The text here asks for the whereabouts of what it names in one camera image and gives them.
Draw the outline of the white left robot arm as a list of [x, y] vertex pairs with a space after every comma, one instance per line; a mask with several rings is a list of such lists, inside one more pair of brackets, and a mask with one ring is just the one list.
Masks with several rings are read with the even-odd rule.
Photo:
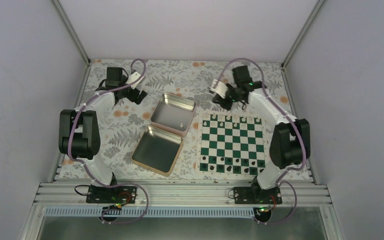
[[141, 94], [137, 85], [144, 77], [136, 70], [127, 74], [121, 67], [109, 67], [106, 78], [90, 99], [76, 108], [62, 110], [59, 115], [59, 151], [84, 167], [92, 185], [101, 187], [99, 196], [108, 203], [119, 197], [120, 190], [100, 154], [99, 118], [123, 98], [136, 101]]

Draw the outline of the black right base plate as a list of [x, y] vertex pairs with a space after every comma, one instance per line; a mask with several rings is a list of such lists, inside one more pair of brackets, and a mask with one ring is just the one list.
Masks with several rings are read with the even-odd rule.
[[259, 189], [253, 187], [234, 187], [233, 197], [237, 205], [280, 205], [283, 203], [279, 187]]

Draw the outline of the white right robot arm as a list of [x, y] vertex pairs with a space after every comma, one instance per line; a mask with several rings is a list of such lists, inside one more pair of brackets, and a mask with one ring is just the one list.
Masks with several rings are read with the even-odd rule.
[[258, 204], [270, 197], [270, 190], [280, 186], [283, 177], [292, 171], [301, 171], [311, 154], [310, 124], [288, 113], [269, 94], [263, 80], [253, 81], [246, 65], [232, 69], [234, 86], [214, 79], [209, 91], [213, 103], [230, 110], [234, 102], [251, 105], [262, 118], [273, 125], [269, 146], [271, 162], [251, 183], [251, 198]]

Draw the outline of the aluminium mounting rail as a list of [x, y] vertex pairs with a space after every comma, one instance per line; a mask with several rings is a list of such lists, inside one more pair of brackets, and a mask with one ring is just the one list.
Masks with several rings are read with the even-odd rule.
[[[151, 207], [233, 207], [234, 186], [245, 186], [246, 181], [138, 181], [135, 204]], [[325, 185], [311, 182], [292, 181], [293, 189], [287, 184], [280, 187], [282, 206], [289, 207], [297, 200], [299, 207], [331, 206], [329, 190]], [[88, 183], [79, 180], [60, 180], [40, 183], [33, 203], [35, 205], [85, 205]]]

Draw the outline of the floral patterned table mat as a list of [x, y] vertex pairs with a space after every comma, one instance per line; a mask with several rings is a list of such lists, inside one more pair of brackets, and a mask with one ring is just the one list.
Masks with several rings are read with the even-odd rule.
[[[81, 103], [92, 97], [99, 83], [106, 78], [107, 67], [122, 67], [130, 72], [131, 60], [95, 59], [85, 84]], [[148, 95], [140, 105], [121, 99], [102, 118], [99, 124], [102, 158], [118, 179], [124, 180], [251, 180], [245, 174], [214, 175], [197, 171], [197, 144], [201, 137], [201, 113], [226, 112], [212, 103], [208, 91], [213, 78], [217, 78], [227, 62], [217, 61], [179, 61], [147, 60], [145, 79], [138, 85]], [[264, 83], [272, 98], [288, 112], [291, 111], [289, 99], [282, 76], [280, 63], [258, 63], [264, 74]], [[169, 93], [196, 102], [197, 108], [188, 130], [183, 138], [181, 153], [170, 176], [164, 177], [135, 165], [131, 155], [138, 145], [146, 127], [151, 124], [151, 116], [161, 96]], [[89, 176], [78, 162], [67, 156], [62, 162], [60, 179], [88, 179]]]

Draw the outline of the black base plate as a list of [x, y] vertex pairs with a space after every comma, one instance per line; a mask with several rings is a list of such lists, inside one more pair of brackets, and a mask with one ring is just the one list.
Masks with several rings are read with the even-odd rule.
[[237, 205], [280, 205], [283, 203], [279, 187], [259, 189], [253, 187], [234, 187], [233, 197]]
[[107, 188], [91, 185], [86, 196], [88, 204], [134, 204], [136, 201], [136, 186], [119, 186]]

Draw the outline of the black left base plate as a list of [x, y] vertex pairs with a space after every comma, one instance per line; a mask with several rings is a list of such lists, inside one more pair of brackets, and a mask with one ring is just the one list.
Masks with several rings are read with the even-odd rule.
[[136, 201], [136, 186], [119, 186], [107, 188], [91, 185], [86, 196], [88, 204], [134, 204]]

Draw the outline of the open metal tin box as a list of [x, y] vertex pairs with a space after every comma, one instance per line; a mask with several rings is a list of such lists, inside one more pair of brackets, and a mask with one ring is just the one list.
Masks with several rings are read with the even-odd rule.
[[163, 93], [131, 155], [132, 163], [168, 177], [182, 151], [196, 108], [194, 100]]

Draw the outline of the green white chess board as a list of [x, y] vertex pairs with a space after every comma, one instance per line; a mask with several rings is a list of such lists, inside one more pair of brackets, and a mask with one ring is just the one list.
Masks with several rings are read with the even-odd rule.
[[[217, 115], [217, 120], [211, 120], [212, 115]], [[231, 121], [226, 121], [226, 116], [231, 116]], [[199, 120], [198, 174], [247, 179], [264, 171], [265, 125], [260, 117], [205, 112]]]

